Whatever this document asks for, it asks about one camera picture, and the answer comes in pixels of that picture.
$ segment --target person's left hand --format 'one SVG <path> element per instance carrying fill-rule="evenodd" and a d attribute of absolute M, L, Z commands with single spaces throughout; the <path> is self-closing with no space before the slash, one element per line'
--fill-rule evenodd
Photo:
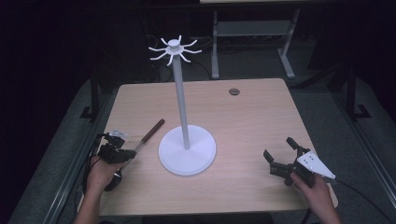
<path fill-rule="evenodd" d="M 102 193 L 111 182 L 114 173 L 124 165 L 126 162 L 109 164 L 101 160 L 99 156 L 92 157 L 92 168 L 87 179 L 87 192 Z"/>

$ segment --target gray floor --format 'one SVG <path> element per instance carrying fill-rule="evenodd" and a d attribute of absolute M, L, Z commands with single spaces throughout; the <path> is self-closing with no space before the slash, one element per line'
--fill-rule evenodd
<path fill-rule="evenodd" d="M 281 41 L 262 40 L 259 46 L 241 48 L 237 52 L 222 51 L 219 55 L 220 79 L 281 77 L 291 86 L 318 72 L 306 70 L 315 40 L 294 40 L 288 56 L 297 78 L 288 80 L 276 53 Z M 198 44 L 203 44 L 204 48 L 205 41 L 201 40 Z M 192 60 L 192 63 L 183 63 L 184 80 L 209 80 L 206 70 L 211 71 L 210 52 L 198 55 L 186 54 L 186 56 Z M 166 80 L 170 73 L 168 69 L 159 67 L 159 74 L 161 80 Z M 374 150 L 374 155 L 389 173 L 390 183 L 394 181 L 396 125 L 377 102 L 371 88 L 359 79 L 357 104 L 365 105 L 372 118 L 352 122 L 343 106 L 345 91 L 329 92 L 326 88 L 329 78 L 326 77 L 304 90 L 290 91 L 315 149 L 340 180 L 367 195 L 395 221 L 395 204 L 389 198 L 392 195 L 386 191 L 387 184 L 384 184 L 379 177 L 378 164 L 373 163 L 373 153 L 370 149 Z M 62 207 L 62 200 L 59 198 L 60 195 L 67 195 L 67 189 L 61 188 L 65 184 L 76 190 L 72 190 L 64 210 L 58 209 L 56 213 L 62 213 L 58 223 L 72 221 L 75 202 L 81 195 L 78 187 L 80 177 L 76 183 L 64 180 L 73 173 L 72 171 L 78 170 L 78 167 L 74 166 L 78 151 L 88 150 L 87 147 L 90 146 L 89 143 L 92 142 L 94 135 L 101 133 L 105 128 L 116 95 L 117 91 L 112 95 L 101 94 L 99 120 L 89 123 L 87 119 L 80 119 L 79 115 L 83 108 L 90 104 L 90 85 L 86 83 L 81 87 L 10 223 L 56 223 L 57 216 L 49 214 L 49 211 L 53 211 L 51 209 L 53 207 Z M 337 211 L 344 223 L 387 223 L 381 214 L 355 192 L 341 185 L 334 185 L 333 188 L 339 200 Z M 304 211 L 277 212 L 272 213 L 272 216 L 276 224 L 300 223 Z M 101 217 L 101 219 L 120 224 L 141 223 L 141 217 Z M 315 221 L 318 220 L 312 216 L 308 223 Z"/>

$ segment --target white stand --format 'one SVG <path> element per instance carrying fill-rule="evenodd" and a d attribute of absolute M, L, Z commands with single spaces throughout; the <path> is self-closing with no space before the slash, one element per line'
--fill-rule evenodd
<path fill-rule="evenodd" d="M 168 65 L 173 62 L 181 121 L 181 126 L 171 130 L 163 137 L 159 147 L 159 155 L 161 163 L 170 172 L 177 175 L 196 175 L 209 167 L 215 159 L 216 142 L 213 136 L 204 128 L 188 125 L 180 57 L 184 61 L 190 62 L 182 55 L 183 51 L 189 53 L 201 51 L 184 49 L 184 47 L 192 46 L 196 41 L 189 45 L 181 46 L 180 40 L 181 36 L 178 40 L 173 39 L 168 43 L 162 39 L 163 43 L 168 46 L 166 49 L 149 48 L 155 51 L 165 51 L 160 57 L 151 60 L 158 60 L 166 54 L 171 55 Z"/>

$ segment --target white pole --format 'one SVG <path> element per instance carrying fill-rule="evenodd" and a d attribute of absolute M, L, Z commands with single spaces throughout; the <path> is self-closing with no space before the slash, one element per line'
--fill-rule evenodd
<path fill-rule="evenodd" d="M 183 132 L 184 148 L 190 149 L 189 128 L 187 123 L 186 104 L 184 101 L 183 77 L 181 75 L 180 56 L 175 55 L 173 58 L 173 69 L 177 91 L 178 111 L 180 114 L 181 131 Z"/>

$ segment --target person's right hand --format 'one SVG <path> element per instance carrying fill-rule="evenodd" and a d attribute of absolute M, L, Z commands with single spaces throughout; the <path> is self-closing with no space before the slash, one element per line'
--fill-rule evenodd
<path fill-rule="evenodd" d="M 290 178 L 293 180 L 294 186 L 303 193 L 309 208 L 318 216 L 322 224 L 341 223 L 341 219 L 332 204 L 329 186 L 320 175 L 314 174 L 314 186 L 312 188 L 309 188 L 295 173 L 291 173 Z"/>

